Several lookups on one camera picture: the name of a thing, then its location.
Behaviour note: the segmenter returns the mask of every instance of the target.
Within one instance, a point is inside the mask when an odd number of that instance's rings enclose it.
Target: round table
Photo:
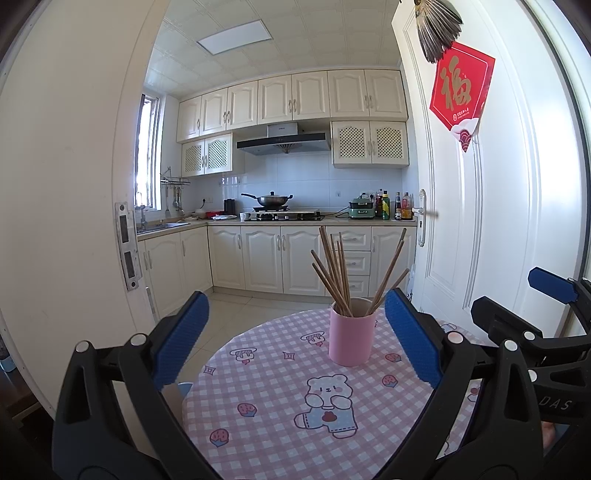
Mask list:
[[[328,331],[329,309],[295,313],[237,336],[203,367],[183,423],[222,478],[368,480],[396,451],[431,387],[416,376],[384,309],[360,367],[329,359]],[[478,388],[471,382],[441,455],[458,448]]]

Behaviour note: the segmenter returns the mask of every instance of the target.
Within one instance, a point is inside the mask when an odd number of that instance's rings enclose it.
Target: kitchen counter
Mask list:
[[[322,220],[292,220],[292,221],[254,221],[249,220],[241,222],[239,218],[234,220],[197,220],[197,219],[185,219],[178,220],[188,222],[188,225],[178,226],[175,228],[167,228],[165,230],[159,230],[156,232],[140,233],[138,235],[138,241],[148,240],[157,236],[169,235],[171,233],[182,232],[185,230],[192,230],[194,228],[201,228],[207,225],[219,225],[219,226],[406,226],[416,227],[416,220],[407,221],[396,221],[396,220],[379,220],[379,219],[351,219],[351,218],[334,218],[333,216],[326,216]]]

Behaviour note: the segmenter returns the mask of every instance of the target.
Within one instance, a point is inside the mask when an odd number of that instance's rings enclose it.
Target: range hood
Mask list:
[[[330,151],[330,136],[325,132],[301,133],[297,123],[267,125],[267,136],[237,142],[236,147],[252,155]]]

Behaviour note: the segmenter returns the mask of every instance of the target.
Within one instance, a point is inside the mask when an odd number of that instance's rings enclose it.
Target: white tile backsplash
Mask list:
[[[236,199],[240,211],[250,211],[258,202],[241,193],[256,196],[293,195],[288,205],[294,209],[320,209],[336,212],[349,206],[361,192],[379,189],[396,194],[402,190],[402,172],[396,168],[335,168],[331,152],[277,154],[257,157],[246,154],[245,173],[226,177],[223,174],[191,178],[183,190],[183,206],[191,212],[202,199],[212,198],[206,210],[223,209],[223,201]]]

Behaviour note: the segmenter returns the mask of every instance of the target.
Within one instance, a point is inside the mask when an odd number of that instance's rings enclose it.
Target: ceiling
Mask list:
[[[398,66],[399,0],[171,0],[146,84],[179,99],[292,70]],[[196,41],[262,19],[273,37],[211,55]]]

